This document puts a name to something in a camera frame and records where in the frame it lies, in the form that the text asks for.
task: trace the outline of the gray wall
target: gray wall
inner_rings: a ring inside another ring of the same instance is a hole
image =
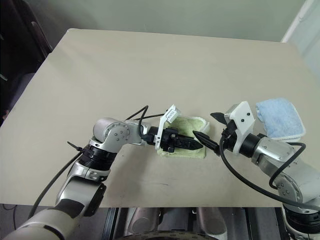
[[[280,41],[303,0],[26,0],[54,47],[69,28]]]
[[[297,46],[320,84],[320,0],[315,0],[288,40]]]

